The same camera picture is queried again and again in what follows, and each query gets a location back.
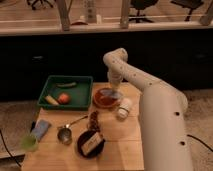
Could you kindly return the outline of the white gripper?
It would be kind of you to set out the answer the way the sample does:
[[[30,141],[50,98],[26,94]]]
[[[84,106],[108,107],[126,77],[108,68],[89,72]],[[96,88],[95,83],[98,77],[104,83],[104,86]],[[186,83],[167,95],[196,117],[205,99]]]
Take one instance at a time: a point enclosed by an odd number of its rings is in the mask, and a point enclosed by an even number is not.
[[[109,75],[108,81],[113,90],[117,90],[123,81],[123,77],[119,75]]]

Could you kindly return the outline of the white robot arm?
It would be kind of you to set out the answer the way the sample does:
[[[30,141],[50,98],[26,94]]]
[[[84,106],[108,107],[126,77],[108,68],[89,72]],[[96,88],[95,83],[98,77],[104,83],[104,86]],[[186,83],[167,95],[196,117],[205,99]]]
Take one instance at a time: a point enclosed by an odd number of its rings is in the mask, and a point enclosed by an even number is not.
[[[144,171],[194,171],[184,122],[188,108],[185,94],[127,60],[124,48],[103,56],[113,89],[125,79],[141,92],[138,120]]]

